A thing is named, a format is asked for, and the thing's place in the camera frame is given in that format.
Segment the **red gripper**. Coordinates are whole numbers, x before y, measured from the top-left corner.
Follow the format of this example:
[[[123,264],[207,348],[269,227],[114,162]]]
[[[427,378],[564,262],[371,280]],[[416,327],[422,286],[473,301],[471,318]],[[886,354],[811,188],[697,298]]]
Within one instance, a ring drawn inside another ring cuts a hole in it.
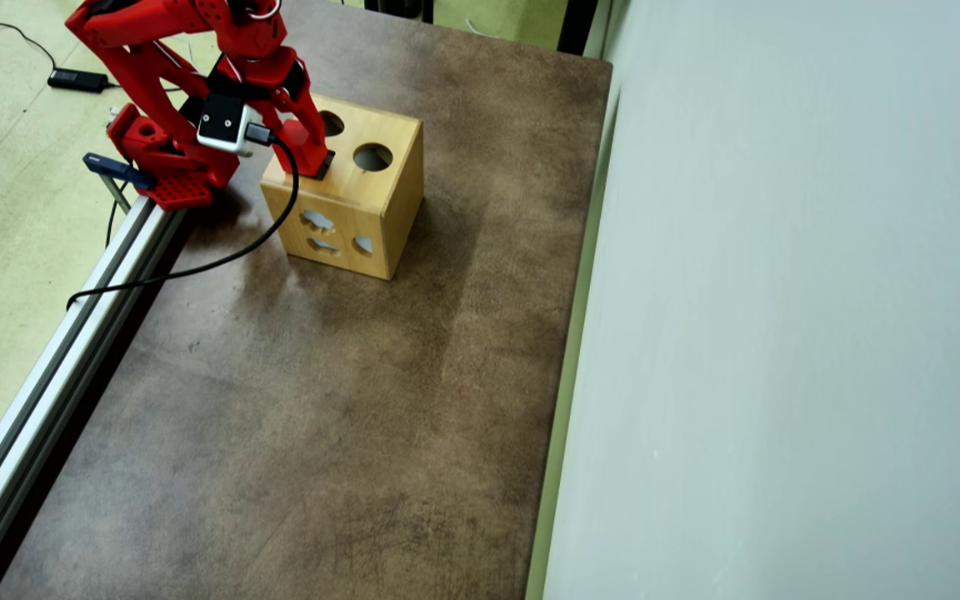
[[[207,76],[210,93],[239,98],[264,119],[293,114],[274,128],[274,152],[281,169],[302,176],[319,173],[330,151],[324,121],[312,95],[308,72],[296,50],[278,47],[270,56],[224,53]]]

